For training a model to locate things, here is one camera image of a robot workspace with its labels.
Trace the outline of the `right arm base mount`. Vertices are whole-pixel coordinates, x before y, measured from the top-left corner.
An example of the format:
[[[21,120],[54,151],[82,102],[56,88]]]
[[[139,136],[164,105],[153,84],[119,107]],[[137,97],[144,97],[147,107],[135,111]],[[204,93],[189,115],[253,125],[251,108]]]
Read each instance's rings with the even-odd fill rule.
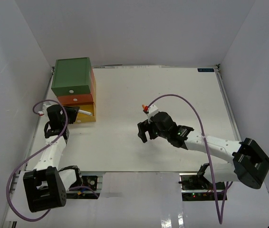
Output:
[[[209,167],[208,163],[203,164],[198,172],[179,173],[179,184],[183,201],[215,201],[215,193],[218,200],[224,198],[224,191],[228,189],[232,182],[216,182],[216,191],[213,189],[212,181],[208,181],[204,174]]]

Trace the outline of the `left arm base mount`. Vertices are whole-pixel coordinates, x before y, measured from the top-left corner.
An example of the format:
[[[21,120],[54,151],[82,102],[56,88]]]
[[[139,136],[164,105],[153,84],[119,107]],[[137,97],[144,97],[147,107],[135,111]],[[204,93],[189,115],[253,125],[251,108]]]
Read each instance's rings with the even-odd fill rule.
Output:
[[[67,190],[67,199],[97,200],[102,189],[102,176],[84,175]]]

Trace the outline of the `orange drawer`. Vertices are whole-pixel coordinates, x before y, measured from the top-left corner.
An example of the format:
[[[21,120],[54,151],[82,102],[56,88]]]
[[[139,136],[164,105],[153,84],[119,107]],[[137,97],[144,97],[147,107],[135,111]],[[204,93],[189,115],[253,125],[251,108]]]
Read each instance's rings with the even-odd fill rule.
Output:
[[[57,99],[63,105],[77,104],[77,103],[79,103],[79,104],[81,104],[81,103],[90,103],[90,102],[95,101],[92,94],[65,95],[65,96],[58,96]]]

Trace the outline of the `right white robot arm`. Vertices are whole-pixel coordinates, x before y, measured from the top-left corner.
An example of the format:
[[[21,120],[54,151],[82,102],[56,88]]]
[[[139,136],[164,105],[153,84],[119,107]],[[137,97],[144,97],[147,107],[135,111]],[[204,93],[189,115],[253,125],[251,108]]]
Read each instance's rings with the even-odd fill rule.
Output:
[[[137,126],[138,137],[144,143],[161,137],[176,148],[203,152],[224,160],[224,163],[208,162],[201,166],[197,184],[204,190],[209,189],[214,181],[237,181],[252,189],[260,189],[268,174],[269,156],[251,138],[239,142],[203,136],[191,127],[177,125],[166,112],[148,116]]]

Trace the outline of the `green top drawer box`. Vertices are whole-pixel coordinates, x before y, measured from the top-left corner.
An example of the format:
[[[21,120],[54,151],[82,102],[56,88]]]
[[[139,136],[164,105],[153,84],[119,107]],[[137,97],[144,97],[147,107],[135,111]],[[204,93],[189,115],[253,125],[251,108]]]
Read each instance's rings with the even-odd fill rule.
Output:
[[[90,94],[92,85],[90,58],[56,60],[51,89],[57,97]]]

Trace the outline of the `salmon cap thin pen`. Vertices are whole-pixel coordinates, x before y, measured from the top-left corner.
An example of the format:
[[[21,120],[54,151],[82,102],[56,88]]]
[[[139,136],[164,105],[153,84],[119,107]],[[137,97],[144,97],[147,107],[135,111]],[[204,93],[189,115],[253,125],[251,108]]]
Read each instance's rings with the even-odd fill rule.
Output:
[[[93,114],[91,112],[80,110],[80,109],[78,110],[78,113],[79,114],[85,114],[85,115],[93,116]]]

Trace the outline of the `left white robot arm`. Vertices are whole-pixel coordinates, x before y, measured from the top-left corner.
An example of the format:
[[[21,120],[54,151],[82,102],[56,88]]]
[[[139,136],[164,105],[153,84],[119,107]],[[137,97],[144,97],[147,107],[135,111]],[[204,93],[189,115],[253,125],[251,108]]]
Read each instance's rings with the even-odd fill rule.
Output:
[[[76,121],[78,106],[64,107],[55,104],[47,108],[49,121],[44,127],[44,136],[48,146],[41,153],[36,166],[23,176],[23,183],[29,210],[39,212],[63,207],[67,201],[67,190],[77,190],[83,184],[80,169],[67,166],[58,169],[62,152],[66,148],[69,130],[65,126]]]

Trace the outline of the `yellow bottom drawer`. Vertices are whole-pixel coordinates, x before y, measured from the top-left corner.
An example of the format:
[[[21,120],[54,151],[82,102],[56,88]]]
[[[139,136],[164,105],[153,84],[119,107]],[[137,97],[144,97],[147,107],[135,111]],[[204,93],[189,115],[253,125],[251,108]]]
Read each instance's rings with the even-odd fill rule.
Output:
[[[82,104],[68,104],[69,107],[79,106],[82,111],[90,112],[92,115],[78,113],[75,124],[82,124],[96,121],[96,105],[94,102],[82,103]]]

